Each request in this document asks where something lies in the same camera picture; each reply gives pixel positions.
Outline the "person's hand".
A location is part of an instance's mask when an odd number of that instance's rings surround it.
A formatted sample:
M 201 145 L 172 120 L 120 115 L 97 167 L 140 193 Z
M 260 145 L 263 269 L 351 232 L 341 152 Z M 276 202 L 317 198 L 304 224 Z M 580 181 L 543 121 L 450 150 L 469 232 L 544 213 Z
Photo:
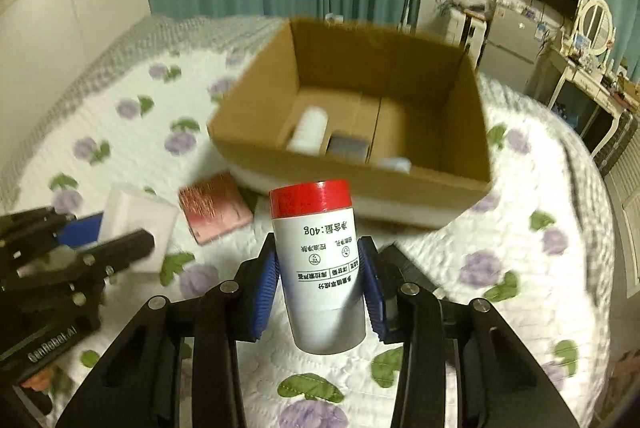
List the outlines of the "person's hand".
M 21 387 L 34 390 L 35 392 L 47 392 L 54 384 L 59 370 L 60 367 L 58 365 L 49 365 L 37 374 L 26 379 L 25 382 L 22 382 Z

